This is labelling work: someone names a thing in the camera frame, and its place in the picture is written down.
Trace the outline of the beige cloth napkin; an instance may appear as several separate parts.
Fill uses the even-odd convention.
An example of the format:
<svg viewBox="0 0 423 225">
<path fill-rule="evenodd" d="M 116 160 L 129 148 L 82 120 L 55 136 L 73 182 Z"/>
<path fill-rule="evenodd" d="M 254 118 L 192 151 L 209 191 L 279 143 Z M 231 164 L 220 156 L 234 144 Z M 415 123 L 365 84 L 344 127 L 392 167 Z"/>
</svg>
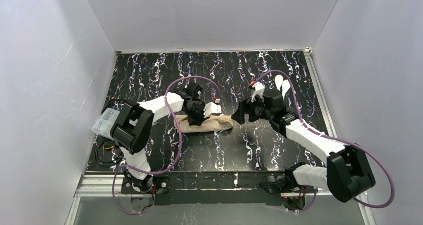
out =
<svg viewBox="0 0 423 225">
<path fill-rule="evenodd" d="M 231 129 L 234 121 L 229 115 L 210 116 L 201 125 L 189 125 L 187 115 L 176 115 L 182 133 L 218 132 Z"/>
</svg>

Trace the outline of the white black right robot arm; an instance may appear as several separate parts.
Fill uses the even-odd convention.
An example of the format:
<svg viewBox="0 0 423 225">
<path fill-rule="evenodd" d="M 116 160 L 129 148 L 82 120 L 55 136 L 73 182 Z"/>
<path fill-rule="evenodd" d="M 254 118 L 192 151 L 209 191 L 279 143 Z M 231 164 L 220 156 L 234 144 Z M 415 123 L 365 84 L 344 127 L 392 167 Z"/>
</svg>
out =
<svg viewBox="0 0 423 225">
<path fill-rule="evenodd" d="M 324 162 L 324 167 L 298 163 L 285 170 L 283 184 L 286 188 L 313 186 L 329 191 L 345 203 L 376 184 L 366 154 L 351 145 L 325 138 L 325 134 L 302 123 L 297 113 L 284 104 L 283 96 L 276 89 L 256 94 L 239 103 L 232 120 L 245 123 L 266 120 L 272 129 L 294 141 Z"/>
</svg>

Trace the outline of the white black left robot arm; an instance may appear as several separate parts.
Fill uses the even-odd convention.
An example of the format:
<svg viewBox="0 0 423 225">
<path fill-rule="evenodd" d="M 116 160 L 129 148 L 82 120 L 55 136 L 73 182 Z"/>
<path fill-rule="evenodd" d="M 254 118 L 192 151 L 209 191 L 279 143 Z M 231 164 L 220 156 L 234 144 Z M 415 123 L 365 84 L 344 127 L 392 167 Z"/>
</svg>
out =
<svg viewBox="0 0 423 225">
<path fill-rule="evenodd" d="M 174 122 L 182 133 L 218 132 L 233 127 L 231 116 L 221 114 L 219 100 L 205 103 L 201 99 L 202 91 L 197 83 L 189 83 L 185 88 L 171 90 L 166 96 L 138 104 L 124 103 L 110 129 L 110 136 L 121 148 L 130 176 L 142 181 L 150 174 L 145 147 L 152 125 L 172 111 L 184 113 L 177 115 Z"/>
</svg>

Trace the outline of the white spoon right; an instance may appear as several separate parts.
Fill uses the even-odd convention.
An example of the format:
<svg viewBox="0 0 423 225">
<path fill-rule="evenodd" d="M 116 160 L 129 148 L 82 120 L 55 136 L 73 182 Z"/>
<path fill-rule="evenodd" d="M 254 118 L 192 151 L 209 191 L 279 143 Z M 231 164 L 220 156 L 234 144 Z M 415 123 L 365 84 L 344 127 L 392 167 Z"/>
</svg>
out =
<svg viewBox="0 0 423 225">
<path fill-rule="evenodd" d="M 283 80 L 282 84 L 281 84 L 281 94 L 282 97 L 285 98 L 287 92 L 290 90 L 291 88 L 291 83 L 289 82 L 289 80 Z"/>
</svg>

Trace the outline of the white spoon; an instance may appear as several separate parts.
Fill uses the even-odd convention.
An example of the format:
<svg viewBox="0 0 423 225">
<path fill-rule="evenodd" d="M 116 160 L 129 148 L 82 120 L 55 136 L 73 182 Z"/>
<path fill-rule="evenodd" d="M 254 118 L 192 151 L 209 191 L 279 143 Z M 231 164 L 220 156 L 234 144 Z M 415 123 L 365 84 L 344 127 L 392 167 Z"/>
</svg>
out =
<svg viewBox="0 0 423 225">
<path fill-rule="evenodd" d="M 282 97 L 285 98 L 287 92 L 290 90 L 291 88 L 291 83 L 289 82 L 289 80 L 283 80 L 282 84 L 281 84 L 281 94 Z"/>
<path fill-rule="evenodd" d="M 278 74 L 274 77 L 274 83 L 275 83 L 275 88 L 277 90 L 281 90 L 282 84 L 283 84 L 284 78 L 281 74 Z"/>
</svg>

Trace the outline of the white spoon left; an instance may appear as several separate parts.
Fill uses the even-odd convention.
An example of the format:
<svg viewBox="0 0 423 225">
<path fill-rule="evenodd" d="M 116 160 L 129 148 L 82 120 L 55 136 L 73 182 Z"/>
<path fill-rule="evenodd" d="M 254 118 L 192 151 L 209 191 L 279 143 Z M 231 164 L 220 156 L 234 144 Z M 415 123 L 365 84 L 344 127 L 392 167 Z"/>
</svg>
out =
<svg viewBox="0 0 423 225">
<path fill-rule="evenodd" d="M 284 78 L 281 74 L 278 74 L 274 77 L 274 83 L 275 83 L 275 88 L 277 90 L 281 90 L 282 84 L 283 84 Z"/>
</svg>

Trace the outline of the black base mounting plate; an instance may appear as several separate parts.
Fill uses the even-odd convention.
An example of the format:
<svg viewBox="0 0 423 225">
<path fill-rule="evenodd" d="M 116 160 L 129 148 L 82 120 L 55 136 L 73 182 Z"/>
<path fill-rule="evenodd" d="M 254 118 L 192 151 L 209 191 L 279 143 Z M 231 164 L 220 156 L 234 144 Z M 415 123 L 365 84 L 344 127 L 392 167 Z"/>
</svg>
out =
<svg viewBox="0 0 423 225">
<path fill-rule="evenodd" d="M 265 204 L 302 209 L 310 186 L 295 187 L 283 172 L 170 172 L 138 180 L 124 172 L 121 194 L 150 197 L 156 205 Z"/>
</svg>

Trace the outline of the clear plastic box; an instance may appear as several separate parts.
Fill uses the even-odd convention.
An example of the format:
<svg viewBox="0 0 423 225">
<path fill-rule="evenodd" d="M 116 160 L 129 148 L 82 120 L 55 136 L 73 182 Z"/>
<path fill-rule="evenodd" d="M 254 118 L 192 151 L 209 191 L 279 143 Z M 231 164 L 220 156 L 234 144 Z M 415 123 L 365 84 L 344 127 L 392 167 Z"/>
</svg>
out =
<svg viewBox="0 0 423 225">
<path fill-rule="evenodd" d="M 94 125 L 91 127 L 91 131 L 99 136 L 113 140 L 111 136 L 111 129 L 119 113 L 120 112 L 118 110 L 106 108 L 105 111 L 100 115 L 100 117 L 95 121 Z"/>
</svg>

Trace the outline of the aluminium front frame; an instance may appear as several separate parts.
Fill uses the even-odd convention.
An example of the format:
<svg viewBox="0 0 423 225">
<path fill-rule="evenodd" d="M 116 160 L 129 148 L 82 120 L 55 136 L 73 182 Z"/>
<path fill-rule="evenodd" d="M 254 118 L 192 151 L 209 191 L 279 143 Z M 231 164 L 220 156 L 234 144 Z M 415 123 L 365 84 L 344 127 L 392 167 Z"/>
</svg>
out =
<svg viewBox="0 0 423 225">
<path fill-rule="evenodd" d="M 369 208 L 307 189 L 269 194 L 264 172 L 175 172 L 156 178 L 155 199 L 123 176 L 84 175 L 68 225 L 373 225 Z"/>
</svg>

